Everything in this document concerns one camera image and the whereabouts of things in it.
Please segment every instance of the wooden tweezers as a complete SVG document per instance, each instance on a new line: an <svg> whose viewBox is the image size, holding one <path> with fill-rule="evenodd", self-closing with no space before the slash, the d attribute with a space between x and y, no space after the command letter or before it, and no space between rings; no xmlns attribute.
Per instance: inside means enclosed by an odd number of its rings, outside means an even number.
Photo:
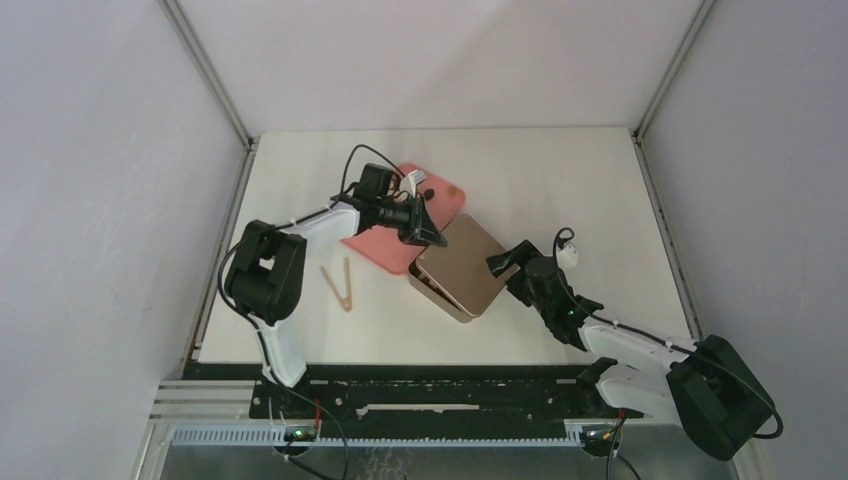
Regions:
<svg viewBox="0 0 848 480"><path fill-rule="evenodd" d="M342 297L339 293L339 289L336 288L336 284L333 283L333 279L330 278L330 274L327 272L327 269L321 265L321 274L324 275L324 280L330 285L330 288L333 290L333 295L335 295L336 300L338 300L339 305L341 305L342 310L345 312L350 312L353 310L353 292L350 288L350 259L345 257L345 287L347 288L347 296Z"/></svg>

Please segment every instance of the gray wall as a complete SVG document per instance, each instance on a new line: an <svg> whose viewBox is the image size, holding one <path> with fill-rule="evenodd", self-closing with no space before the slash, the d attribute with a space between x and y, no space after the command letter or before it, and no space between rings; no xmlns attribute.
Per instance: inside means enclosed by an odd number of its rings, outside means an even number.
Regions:
<svg viewBox="0 0 848 480"><path fill-rule="evenodd" d="M785 417L780 478L845 468L848 2L719 2L647 151L707 331Z"/></svg>
<svg viewBox="0 0 848 480"><path fill-rule="evenodd" d="M5 2L0 478L127 478L240 157L156 2Z"/></svg>

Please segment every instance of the red wire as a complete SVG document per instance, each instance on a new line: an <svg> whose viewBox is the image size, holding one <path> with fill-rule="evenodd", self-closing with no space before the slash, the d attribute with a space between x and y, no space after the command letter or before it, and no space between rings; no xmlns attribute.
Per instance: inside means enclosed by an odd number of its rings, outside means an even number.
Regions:
<svg viewBox="0 0 848 480"><path fill-rule="evenodd" d="M321 405L321 399L320 399L320 398L316 398L316 399L315 399L315 403L316 403L317 405ZM312 428L314 428L314 429L316 429L316 430L317 430L317 429L318 429L318 424L320 424L320 423L321 423L321 409L320 409L320 408L316 408L316 409L315 409L315 423L312 425Z"/></svg>

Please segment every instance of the white table surface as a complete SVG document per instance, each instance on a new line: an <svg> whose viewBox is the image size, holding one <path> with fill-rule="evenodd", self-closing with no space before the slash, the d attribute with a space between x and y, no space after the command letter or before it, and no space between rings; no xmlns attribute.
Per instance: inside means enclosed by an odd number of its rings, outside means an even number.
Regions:
<svg viewBox="0 0 848 480"><path fill-rule="evenodd" d="M366 143L395 163L413 162L463 188L464 211L502 245L529 239L543 252L554 233L577 234L575 291L669 334L686 320L629 133L624 128L520 128L266 133L233 242L253 219L280 223L337 193L351 148ZM348 182L370 152L355 157ZM344 288L350 258L353 311L340 308L319 271ZM504 289L484 315L461 324L341 243L310 253L297 316L308 363L527 365L590 362L554 340L542 319ZM261 362L252 328L215 300L201 362Z"/></svg>

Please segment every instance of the perforated metal strip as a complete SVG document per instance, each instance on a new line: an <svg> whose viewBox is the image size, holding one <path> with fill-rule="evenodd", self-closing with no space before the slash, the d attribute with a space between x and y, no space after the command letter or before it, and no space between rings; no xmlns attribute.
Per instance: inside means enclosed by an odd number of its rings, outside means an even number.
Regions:
<svg viewBox="0 0 848 480"><path fill-rule="evenodd" d="M532 439L348 439L351 447L577 447L580 446L579 425L566 425L565 437L562 438L532 438ZM174 432L172 445L192 446L270 446L285 445L283 428L271 430L269 425L183 425ZM294 446L311 445L311 442L295 442ZM315 445L338 447L342 446L340 438L321 438Z"/></svg>

